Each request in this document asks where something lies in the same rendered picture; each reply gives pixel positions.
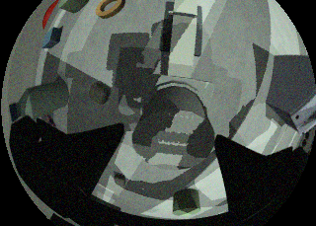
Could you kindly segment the tan ring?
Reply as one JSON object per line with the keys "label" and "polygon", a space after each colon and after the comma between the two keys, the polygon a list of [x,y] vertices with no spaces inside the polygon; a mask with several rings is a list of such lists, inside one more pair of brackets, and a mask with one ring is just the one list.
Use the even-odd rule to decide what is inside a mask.
{"label": "tan ring", "polygon": [[[108,9],[107,12],[104,12],[104,8],[106,8],[107,5],[110,5],[111,2],[118,2],[115,4],[114,8]],[[103,0],[100,1],[100,4],[96,6],[96,13],[99,17],[102,18],[109,18],[113,17],[115,14],[119,13],[119,10],[121,10],[125,6],[125,1],[123,0]]]}

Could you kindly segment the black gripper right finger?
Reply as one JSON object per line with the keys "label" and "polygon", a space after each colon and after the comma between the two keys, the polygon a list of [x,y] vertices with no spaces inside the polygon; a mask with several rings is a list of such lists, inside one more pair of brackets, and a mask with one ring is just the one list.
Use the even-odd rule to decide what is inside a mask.
{"label": "black gripper right finger", "polygon": [[292,147],[270,155],[261,155],[234,140],[217,134],[214,150],[228,199],[228,211],[245,206],[246,198],[258,189],[274,167],[287,160]]}

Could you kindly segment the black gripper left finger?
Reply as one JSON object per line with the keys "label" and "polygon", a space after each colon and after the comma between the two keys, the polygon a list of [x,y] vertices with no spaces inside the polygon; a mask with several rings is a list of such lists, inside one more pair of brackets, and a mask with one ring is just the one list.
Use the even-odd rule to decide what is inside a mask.
{"label": "black gripper left finger", "polygon": [[125,124],[92,128],[90,131],[64,134],[58,128],[50,126],[46,120],[36,118],[39,124],[40,139],[52,150],[58,152],[68,175],[74,180],[80,193],[90,197],[100,176],[107,168],[121,137]]}

